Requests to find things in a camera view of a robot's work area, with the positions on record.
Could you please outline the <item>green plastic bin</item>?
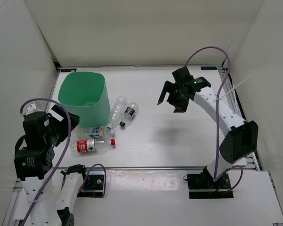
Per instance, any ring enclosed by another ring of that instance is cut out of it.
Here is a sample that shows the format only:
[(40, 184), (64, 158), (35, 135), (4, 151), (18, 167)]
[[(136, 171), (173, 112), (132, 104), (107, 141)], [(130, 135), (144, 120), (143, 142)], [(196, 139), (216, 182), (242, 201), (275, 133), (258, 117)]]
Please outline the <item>green plastic bin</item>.
[(108, 122), (110, 104), (105, 77), (100, 73), (68, 74), (59, 89), (58, 101), (80, 117), (81, 128), (105, 126)]

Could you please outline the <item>white zip tie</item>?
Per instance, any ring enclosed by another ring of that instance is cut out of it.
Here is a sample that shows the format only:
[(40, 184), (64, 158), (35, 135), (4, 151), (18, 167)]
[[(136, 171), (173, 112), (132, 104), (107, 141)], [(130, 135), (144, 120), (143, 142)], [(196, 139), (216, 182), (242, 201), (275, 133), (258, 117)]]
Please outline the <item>white zip tie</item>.
[(241, 82), (239, 82), (236, 86), (234, 86), (231, 90), (229, 90), (228, 92), (226, 92), (223, 96), (216, 98), (213, 102), (216, 102), (217, 100), (221, 101), (225, 96), (227, 96), (229, 93), (231, 93), (232, 91), (234, 91), (238, 86), (240, 86), (241, 84), (243, 84), (247, 79), (249, 79), (251, 76), (246, 77), (244, 80), (242, 80)]

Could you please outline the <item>red label plastic bottle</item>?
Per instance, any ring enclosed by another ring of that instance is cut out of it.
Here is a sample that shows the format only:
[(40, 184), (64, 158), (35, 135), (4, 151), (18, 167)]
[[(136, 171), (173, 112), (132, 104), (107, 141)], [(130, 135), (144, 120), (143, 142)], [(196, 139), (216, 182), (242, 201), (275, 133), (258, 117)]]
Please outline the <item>red label plastic bottle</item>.
[(72, 144), (72, 149), (78, 154), (103, 153), (115, 148), (115, 139), (91, 138), (79, 140)]

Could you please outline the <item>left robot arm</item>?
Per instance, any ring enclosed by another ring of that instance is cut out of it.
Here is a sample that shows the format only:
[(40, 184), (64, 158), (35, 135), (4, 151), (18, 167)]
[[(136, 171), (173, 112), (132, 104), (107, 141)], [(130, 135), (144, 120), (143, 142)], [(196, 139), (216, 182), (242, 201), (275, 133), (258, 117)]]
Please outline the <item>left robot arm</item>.
[(62, 186), (58, 198), (50, 174), (53, 171), (54, 148), (62, 143), (68, 132), (79, 123), (79, 116), (66, 114), (53, 105), (52, 111), (62, 117), (37, 110), (30, 104), (24, 114), (25, 135), (15, 145), (14, 165), (30, 204), (29, 217), (33, 226), (73, 226), (73, 207), (80, 188), (89, 184), (84, 165), (74, 165), (62, 171)]

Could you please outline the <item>black label plastic bottle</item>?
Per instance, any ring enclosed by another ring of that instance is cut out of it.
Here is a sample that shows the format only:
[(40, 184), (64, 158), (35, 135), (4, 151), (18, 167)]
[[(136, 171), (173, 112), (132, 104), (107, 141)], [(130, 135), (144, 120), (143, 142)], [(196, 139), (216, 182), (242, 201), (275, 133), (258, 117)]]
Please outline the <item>black label plastic bottle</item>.
[(120, 127), (125, 128), (126, 126), (129, 126), (132, 123), (138, 111), (139, 111), (139, 106), (137, 105), (137, 103), (130, 102), (121, 116), (121, 121), (119, 123)]

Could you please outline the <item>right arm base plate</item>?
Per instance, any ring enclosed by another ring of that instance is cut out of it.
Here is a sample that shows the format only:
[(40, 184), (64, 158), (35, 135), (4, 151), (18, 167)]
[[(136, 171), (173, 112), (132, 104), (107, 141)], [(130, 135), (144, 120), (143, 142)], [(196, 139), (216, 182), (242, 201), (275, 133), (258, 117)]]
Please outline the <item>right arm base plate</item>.
[(188, 183), (189, 199), (232, 199), (233, 192), (228, 174), (217, 182), (207, 179), (203, 173), (187, 174), (183, 180)]

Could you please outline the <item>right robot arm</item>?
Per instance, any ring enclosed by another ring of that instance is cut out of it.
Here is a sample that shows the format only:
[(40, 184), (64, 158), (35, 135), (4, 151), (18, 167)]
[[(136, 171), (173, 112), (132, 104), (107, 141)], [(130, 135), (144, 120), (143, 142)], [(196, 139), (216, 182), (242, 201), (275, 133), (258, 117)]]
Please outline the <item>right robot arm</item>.
[(204, 186), (213, 188), (236, 162), (256, 150), (258, 125), (254, 121), (244, 120), (218, 100), (211, 84), (203, 77), (194, 78), (186, 66), (172, 75), (175, 81), (165, 82), (158, 104), (166, 99), (174, 106), (174, 112), (184, 113), (189, 101), (193, 101), (216, 123), (217, 135), (224, 135), (223, 141), (216, 143), (216, 158), (203, 169)]

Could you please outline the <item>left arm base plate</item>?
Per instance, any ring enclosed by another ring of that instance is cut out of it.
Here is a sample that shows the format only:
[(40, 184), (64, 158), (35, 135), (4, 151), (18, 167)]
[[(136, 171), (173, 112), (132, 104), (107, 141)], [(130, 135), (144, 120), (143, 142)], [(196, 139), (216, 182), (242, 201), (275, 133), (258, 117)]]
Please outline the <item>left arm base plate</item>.
[(106, 186), (106, 176), (103, 170), (92, 170), (87, 180), (78, 193), (77, 197), (82, 198), (103, 198)]

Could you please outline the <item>clear unlabelled plastic bottle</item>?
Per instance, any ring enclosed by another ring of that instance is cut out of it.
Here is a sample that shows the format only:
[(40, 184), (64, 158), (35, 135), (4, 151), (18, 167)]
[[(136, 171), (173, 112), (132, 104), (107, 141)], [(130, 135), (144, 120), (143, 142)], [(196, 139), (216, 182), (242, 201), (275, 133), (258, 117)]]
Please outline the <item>clear unlabelled plastic bottle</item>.
[(108, 123), (106, 125), (108, 129), (113, 129), (119, 124), (121, 115), (124, 113), (126, 106), (127, 98), (125, 96), (118, 96), (108, 117)]

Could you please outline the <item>blue orange label bottle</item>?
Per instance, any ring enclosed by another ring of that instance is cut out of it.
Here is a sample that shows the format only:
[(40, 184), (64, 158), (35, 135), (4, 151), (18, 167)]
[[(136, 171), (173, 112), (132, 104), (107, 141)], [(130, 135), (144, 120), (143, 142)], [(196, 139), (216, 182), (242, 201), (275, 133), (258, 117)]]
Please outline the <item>blue orange label bottle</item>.
[(92, 138), (112, 139), (115, 137), (113, 129), (104, 126), (90, 127), (88, 135)]

